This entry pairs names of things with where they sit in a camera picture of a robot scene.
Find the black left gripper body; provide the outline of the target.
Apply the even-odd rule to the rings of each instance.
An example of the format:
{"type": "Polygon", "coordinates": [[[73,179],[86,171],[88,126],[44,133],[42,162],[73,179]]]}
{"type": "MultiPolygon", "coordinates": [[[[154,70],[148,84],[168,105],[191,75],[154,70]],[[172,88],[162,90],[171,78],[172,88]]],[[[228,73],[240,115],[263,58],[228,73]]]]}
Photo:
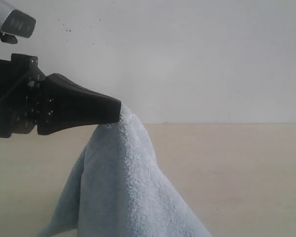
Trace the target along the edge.
{"type": "MultiPolygon", "coordinates": [[[[0,42],[16,44],[17,39],[0,34],[0,42]]],[[[29,134],[34,129],[44,79],[36,56],[13,53],[10,60],[0,59],[0,138],[29,134]]]]}

